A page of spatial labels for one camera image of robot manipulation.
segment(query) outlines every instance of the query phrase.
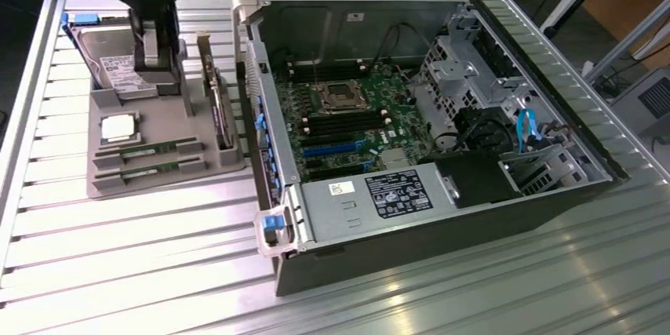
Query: white label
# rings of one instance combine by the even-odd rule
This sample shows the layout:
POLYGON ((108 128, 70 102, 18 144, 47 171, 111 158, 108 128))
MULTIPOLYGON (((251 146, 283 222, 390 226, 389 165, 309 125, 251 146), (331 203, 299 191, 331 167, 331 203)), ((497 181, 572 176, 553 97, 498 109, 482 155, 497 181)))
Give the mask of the white label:
POLYGON ((135 57, 132 55, 106 56, 100 58, 100 63, 116 93, 156 89, 156 86, 148 84, 135 72, 135 57))
POLYGON ((144 170, 143 172, 136 172, 136 173, 126 174, 126 175, 123 175, 123 178, 127 180, 130 178, 138 178, 138 177, 143 177, 143 176, 151 176, 152 174, 156 174, 156 173, 158 173, 158 170, 156 169, 151 169, 151 170, 144 170))
POLYGON ((365 13, 350 13, 347 14, 347 21, 363 21, 366 19, 365 13))
POLYGON ((331 195, 342 195, 349 194, 350 192, 355 192, 354 183, 349 180, 347 182, 339 182, 338 184, 329 185, 331 189, 331 195))
POLYGON ((132 157, 139 157, 139 156, 146 156, 146 155, 154 155, 156 153, 155 149, 148 149, 146 151, 136 151, 136 152, 130 152, 124 153, 122 155, 123 158, 132 158, 132 157))

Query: metal rail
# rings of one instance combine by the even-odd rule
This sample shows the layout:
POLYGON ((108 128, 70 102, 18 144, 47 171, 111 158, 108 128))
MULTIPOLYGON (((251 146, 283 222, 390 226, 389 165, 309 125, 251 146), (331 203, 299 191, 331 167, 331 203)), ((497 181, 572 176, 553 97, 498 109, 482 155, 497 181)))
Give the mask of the metal rail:
MULTIPOLYGON (((483 1, 633 180, 534 231, 282 298, 273 264, 255 252, 250 169, 86 198, 90 74, 56 20, 62 10, 122 16, 126 7, 48 1, 12 114, 18 141, 0 154, 14 166, 0 225, 3 335, 670 333, 666 173, 513 1, 483 1)), ((187 75, 199 75, 196 32, 209 31, 235 85, 230 7, 178 2, 187 75)))

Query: barcode sticker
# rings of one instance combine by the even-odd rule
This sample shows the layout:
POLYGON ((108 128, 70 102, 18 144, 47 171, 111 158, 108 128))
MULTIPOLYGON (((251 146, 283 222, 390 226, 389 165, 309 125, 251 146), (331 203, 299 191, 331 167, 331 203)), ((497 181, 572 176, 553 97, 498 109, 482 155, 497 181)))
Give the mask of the barcode sticker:
POLYGON ((132 55, 104 56, 100 58, 100 63, 116 93, 156 89, 156 86, 148 84, 135 72, 135 57, 132 55))

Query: connector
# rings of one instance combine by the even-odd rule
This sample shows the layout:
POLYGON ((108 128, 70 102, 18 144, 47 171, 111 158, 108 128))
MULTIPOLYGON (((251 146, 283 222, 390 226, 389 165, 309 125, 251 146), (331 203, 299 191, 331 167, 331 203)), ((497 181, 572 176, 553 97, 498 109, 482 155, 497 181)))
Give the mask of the connector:
POLYGON ((366 139, 355 141, 354 143, 346 143, 339 145, 333 145, 331 147, 317 147, 303 150, 303 157, 318 157, 326 155, 335 155, 338 153, 358 152, 366 143, 366 139))

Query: pcie slot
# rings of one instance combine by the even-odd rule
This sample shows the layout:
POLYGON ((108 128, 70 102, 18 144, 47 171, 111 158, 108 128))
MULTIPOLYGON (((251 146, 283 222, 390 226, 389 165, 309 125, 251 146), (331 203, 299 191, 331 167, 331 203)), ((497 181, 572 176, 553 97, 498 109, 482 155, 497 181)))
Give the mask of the pcie slot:
POLYGON ((310 180, 326 180, 329 178, 362 174, 370 169, 370 166, 371 162, 365 162, 362 164, 341 166, 333 169, 313 170, 309 174, 310 180))
POLYGON ((303 139, 303 141, 301 141, 301 147, 314 147, 315 145, 346 143, 349 141, 354 141, 354 135, 351 133, 339 133, 337 135, 303 139))
POLYGON ((337 155, 339 153, 351 153, 361 150, 362 145, 366 143, 366 140, 359 140, 354 143, 346 143, 339 145, 333 145, 329 147, 317 147, 303 150, 303 157, 318 157, 327 155, 337 155))

